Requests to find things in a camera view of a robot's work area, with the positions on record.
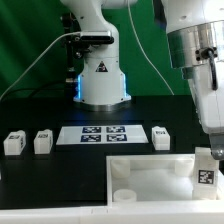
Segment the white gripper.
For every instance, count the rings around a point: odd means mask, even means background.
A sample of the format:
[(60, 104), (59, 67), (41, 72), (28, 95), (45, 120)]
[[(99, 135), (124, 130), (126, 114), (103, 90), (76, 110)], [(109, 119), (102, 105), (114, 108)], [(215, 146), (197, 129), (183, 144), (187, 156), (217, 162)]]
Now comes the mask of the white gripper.
[(209, 136), (211, 154), (224, 160), (224, 63), (216, 63), (218, 89), (212, 89), (211, 68), (208, 64), (183, 68), (202, 129)]

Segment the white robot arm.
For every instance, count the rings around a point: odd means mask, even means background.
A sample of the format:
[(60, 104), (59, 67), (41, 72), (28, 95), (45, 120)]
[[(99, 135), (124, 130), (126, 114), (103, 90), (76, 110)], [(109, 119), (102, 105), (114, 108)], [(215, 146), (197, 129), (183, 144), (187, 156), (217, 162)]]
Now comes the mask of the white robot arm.
[[(130, 101), (119, 67), (119, 33), (102, 11), (138, 0), (60, 1), (80, 26), (73, 46), (84, 58), (84, 69), (74, 101), (94, 110)], [(172, 66), (189, 83), (211, 154), (224, 160), (224, 0), (154, 0), (154, 13), (165, 25)]]

